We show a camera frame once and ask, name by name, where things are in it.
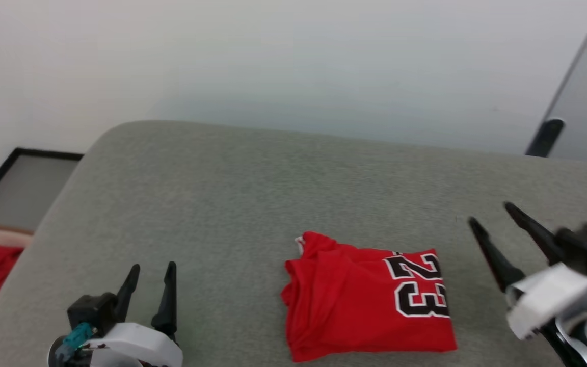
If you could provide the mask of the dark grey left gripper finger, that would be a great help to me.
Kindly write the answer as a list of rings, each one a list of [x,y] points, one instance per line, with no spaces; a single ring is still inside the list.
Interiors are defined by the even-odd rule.
[[[116,294],[117,302],[115,306],[115,316],[117,322],[123,323],[126,320],[132,295],[138,285],[140,269],[141,267],[139,264],[134,264],[131,267],[130,272]]]
[[[151,327],[165,334],[175,337],[177,332],[177,266],[170,261],[165,273],[165,289],[157,313],[151,319]]]

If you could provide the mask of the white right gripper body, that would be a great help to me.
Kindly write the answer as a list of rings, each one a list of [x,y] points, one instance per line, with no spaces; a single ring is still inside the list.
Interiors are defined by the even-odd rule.
[[[550,321],[587,317],[587,275],[558,263],[506,286],[506,302],[510,330],[528,339]]]

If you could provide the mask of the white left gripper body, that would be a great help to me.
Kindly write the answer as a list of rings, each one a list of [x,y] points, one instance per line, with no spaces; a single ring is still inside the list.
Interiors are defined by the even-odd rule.
[[[90,366],[182,366],[181,348],[165,334],[137,323],[116,324],[90,339]]]

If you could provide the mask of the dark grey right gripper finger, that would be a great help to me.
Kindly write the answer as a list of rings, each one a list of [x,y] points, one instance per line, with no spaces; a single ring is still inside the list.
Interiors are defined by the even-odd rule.
[[[499,251],[491,240],[489,233],[476,218],[470,217],[468,219],[468,225],[479,245],[480,251],[487,261],[499,290],[502,293],[506,293],[510,286],[525,278],[524,272],[513,266],[505,255]]]
[[[550,266],[564,261],[564,252],[556,243],[556,237],[550,230],[543,227],[512,202],[505,201],[503,206],[516,225],[522,228],[541,249]]]

